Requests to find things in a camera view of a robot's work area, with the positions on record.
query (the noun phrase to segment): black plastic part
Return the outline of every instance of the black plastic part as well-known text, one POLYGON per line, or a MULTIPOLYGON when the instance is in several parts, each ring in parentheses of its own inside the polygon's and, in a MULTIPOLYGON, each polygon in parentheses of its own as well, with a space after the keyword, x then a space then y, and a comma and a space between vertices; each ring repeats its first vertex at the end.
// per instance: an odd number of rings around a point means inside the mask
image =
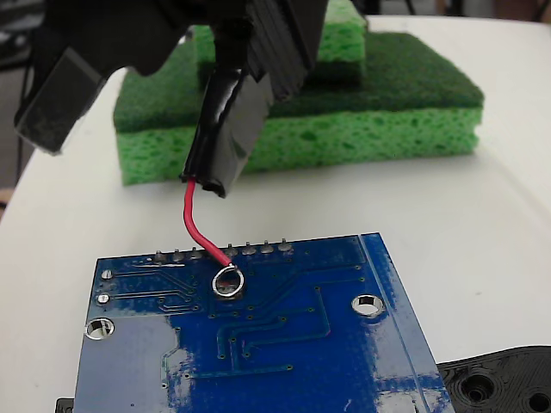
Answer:
POLYGON ((226 197, 249 159, 272 103, 268 75, 257 83, 246 71, 215 70, 182 179, 193 177, 205 190, 226 197))
POLYGON ((551 412, 551 347, 513 348, 438 369, 455 413, 551 412))
POLYGON ((381 0, 352 0, 352 3, 361 15, 379 15, 381 13, 381 0))
POLYGON ((47 0, 33 36, 34 80, 15 116, 17 132, 58 153, 114 71, 130 66, 151 75, 188 26, 169 20, 155 0, 47 0))
POLYGON ((58 402, 55 404, 55 413, 72 413, 74 403, 74 398, 58 398, 58 402))

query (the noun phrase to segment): black component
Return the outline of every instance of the black component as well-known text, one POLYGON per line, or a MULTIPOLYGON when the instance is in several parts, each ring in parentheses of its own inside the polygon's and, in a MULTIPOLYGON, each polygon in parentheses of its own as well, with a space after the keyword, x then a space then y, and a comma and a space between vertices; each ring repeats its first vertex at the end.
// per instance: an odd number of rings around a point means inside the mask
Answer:
POLYGON ((269 75, 257 81, 243 70, 215 69, 181 178, 226 197, 243 170, 273 103, 269 75))
POLYGON ((0 70, 25 65, 30 33, 42 22, 42 0, 0 0, 0 70))
MULTIPOLYGON (((21 105, 23 103, 23 99, 25 99, 25 95, 27 94, 27 88, 28 88, 28 78, 30 72, 30 66, 29 62, 27 61, 25 64, 25 71, 23 72, 23 84, 21 86, 21 93, 19 94, 19 104, 21 105)), ((21 174, 23 172, 23 139, 21 136, 17 137, 17 159, 15 161, 15 185, 17 186, 17 183, 19 182, 19 178, 21 178, 21 174)))
POLYGON ((534 17, 532 17, 533 22, 541 22, 543 15, 545 15, 546 10, 549 7, 549 4, 551 4, 551 0, 545 0, 538 8, 536 13, 534 14, 534 17))
POLYGON ((409 11, 410 15, 417 14, 417 12, 415 11, 415 8, 413 7, 412 0, 406 0, 406 6, 407 6, 407 11, 409 11))
POLYGON ((551 347, 514 348, 438 369, 455 413, 551 412, 551 347))
POLYGON ((448 8, 446 8, 446 15, 452 15, 456 17, 464 17, 463 14, 463 0, 451 0, 448 8))
POLYGON ((361 15, 379 15, 381 13, 381 0, 352 0, 352 3, 361 15))
POLYGON ((114 71, 131 66, 151 75, 188 26, 175 27, 155 0, 46 0, 33 36, 33 87, 15 116, 17 132, 58 153, 114 71))
POLYGON ((55 413, 72 413, 74 402, 74 398, 58 398, 58 402, 55 404, 55 413))

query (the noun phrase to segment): green sponge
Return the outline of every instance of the green sponge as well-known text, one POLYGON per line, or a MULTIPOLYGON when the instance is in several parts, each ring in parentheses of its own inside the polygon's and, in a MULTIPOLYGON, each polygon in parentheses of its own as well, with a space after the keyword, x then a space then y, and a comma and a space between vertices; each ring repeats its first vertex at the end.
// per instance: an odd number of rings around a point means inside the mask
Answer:
MULTIPOLYGON (((245 172, 473 150, 483 95, 465 75, 409 34, 366 34, 366 51, 362 87, 307 90, 276 104, 245 172)), ((182 68, 171 58, 158 74, 140 79, 148 82, 143 89, 134 74, 123 84, 115 127, 125 184, 175 179, 182 171, 195 135, 186 119, 196 118, 197 108, 182 105, 176 114, 176 98, 162 99, 180 84, 173 65, 182 68)), ((188 98, 196 102, 196 95, 188 98)))
MULTIPOLYGON (((316 70, 306 87, 321 84, 354 84, 363 79, 365 66, 365 31, 367 22, 358 15, 350 0, 331 0, 327 6, 316 70)), ((214 68, 214 38, 209 27, 194 30, 201 86, 207 84, 214 68)))

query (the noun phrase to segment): mounting hole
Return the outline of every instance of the mounting hole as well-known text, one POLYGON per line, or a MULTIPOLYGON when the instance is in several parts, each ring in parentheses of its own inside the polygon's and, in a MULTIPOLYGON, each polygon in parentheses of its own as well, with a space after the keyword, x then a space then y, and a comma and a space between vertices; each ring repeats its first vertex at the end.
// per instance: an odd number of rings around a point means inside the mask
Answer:
POLYGON ((548 411, 549 407, 551 407, 551 400, 543 393, 536 393, 530 398, 528 405, 533 411, 548 411))
POLYGON ((108 318, 95 318, 86 324, 84 334, 90 340, 105 340, 115 331, 115 325, 108 318))
POLYGON ((363 294, 352 300, 352 309, 361 316, 377 317, 385 311, 385 305, 379 297, 363 294))
POLYGON ((461 391, 471 402, 480 403, 492 396, 494 386, 486 376, 475 374, 462 383, 461 391))

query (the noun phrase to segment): red wire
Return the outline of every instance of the red wire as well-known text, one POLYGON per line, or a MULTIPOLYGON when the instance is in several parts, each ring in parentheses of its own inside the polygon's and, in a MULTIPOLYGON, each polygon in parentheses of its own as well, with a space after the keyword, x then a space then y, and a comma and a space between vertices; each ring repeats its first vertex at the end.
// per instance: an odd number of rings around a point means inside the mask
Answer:
POLYGON ((202 234, 199 232, 195 223, 193 222, 193 193, 195 192, 195 179, 188 180, 188 188, 186 189, 186 196, 184 199, 183 207, 183 223, 188 229, 189 235, 208 252, 213 258, 222 264, 224 267, 227 267, 232 263, 232 260, 228 258, 224 252, 218 248, 216 245, 211 243, 202 234))

